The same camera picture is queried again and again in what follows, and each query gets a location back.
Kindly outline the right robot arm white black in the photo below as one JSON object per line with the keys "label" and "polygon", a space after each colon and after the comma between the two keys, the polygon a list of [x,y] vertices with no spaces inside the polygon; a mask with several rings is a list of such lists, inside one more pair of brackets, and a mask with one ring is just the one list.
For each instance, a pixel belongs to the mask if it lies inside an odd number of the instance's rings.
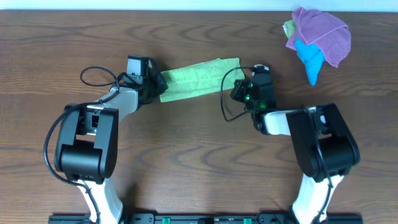
{"label": "right robot arm white black", "polygon": [[257,131],[292,140],[303,177],[289,214],[278,223],[362,223],[359,215],[326,212],[336,187],[360,160],[358,145],[334,103],[278,108],[267,72],[235,80],[231,98],[244,103]]}

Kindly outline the light green cloth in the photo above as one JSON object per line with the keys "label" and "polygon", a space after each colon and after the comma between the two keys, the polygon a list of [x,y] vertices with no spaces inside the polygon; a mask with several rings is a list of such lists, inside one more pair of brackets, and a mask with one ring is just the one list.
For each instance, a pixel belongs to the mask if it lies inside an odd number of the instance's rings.
{"label": "light green cloth", "polygon": [[245,78],[238,58],[216,58],[187,67],[163,71],[168,89],[160,95],[163,103],[229,90],[234,81]]}

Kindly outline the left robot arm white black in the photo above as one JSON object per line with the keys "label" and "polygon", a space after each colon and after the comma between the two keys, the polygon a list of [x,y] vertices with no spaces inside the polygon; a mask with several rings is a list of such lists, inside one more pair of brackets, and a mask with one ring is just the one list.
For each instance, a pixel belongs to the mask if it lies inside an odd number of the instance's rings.
{"label": "left robot arm white black", "polygon": [[109,92],[88,103],[66,105],[44,143],[50,172],[78,187],[86,215],[51,215],[49,223],[122,223],[124,206],[111,175],[118,158],[119,123],[168,88],[153,58],[130,55],[126,71],[113,75]]}

